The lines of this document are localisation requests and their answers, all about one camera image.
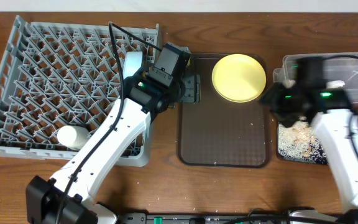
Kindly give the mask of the yellow round plate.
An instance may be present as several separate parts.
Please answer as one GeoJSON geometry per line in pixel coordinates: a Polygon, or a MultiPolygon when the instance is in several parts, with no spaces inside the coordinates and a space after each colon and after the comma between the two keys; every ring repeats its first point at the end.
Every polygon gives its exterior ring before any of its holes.
{"type": "Polygon", "coordinates": [[[234,103],[255,100],[267,82],[261,63],[244,54],[231,54],[219,59],[213,67],[211,80],[216,92],[234,103]]]}

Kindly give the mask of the light blue bowl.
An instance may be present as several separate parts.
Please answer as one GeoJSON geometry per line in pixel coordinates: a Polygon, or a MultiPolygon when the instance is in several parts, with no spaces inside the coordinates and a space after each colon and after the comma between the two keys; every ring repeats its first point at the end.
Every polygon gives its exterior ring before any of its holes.
{"type": "Polygon", "coordinates": [[[124,60],[124,79],[133,76],[142,66],[143,52],[128,52],[124,60]]]}

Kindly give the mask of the white paper cup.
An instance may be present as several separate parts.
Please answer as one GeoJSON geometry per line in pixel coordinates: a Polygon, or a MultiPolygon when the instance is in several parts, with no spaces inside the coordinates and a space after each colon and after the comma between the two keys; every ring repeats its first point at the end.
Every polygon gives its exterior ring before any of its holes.
{"type": "Polygon", "coordinates": [[[63,126],[57,132],[60,144],[67,148],[79,151],[88,141],[89,131],[80,126],[63,126]]]}

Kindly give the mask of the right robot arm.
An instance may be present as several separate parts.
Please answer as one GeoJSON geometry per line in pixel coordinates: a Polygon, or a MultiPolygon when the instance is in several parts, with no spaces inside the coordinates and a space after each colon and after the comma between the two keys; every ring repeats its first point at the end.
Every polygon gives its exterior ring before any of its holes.
{"type": "Polygon", "coordinates": [[[336,182],[343,214],[340,217],[298,217],[294,213],[279,217],[297,223],[358,223],[358,106],[354,106],[342,87],[328,88],[324,64],[338,55],[306,56],[296,60],[292,86],[274,83],[262,95],[260,104],[268,106],[284,127],[304,117],[319,139],[336,182]]]}

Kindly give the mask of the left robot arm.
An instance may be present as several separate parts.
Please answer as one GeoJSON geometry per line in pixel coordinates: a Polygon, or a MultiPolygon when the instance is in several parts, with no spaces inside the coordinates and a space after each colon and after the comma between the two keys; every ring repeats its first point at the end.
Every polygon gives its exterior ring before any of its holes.
{"type": "Polygon", "coordinates": [[[122,93],[102,125],[76,156],[45,180],[35,176],[25,190],[29,223],[117,223],[118,216],[94,201],[109,171],[158,114],[176,102],[198,101],[188,47],[167,42],[155,63],[140,52],[126,54],[122,93]]]}

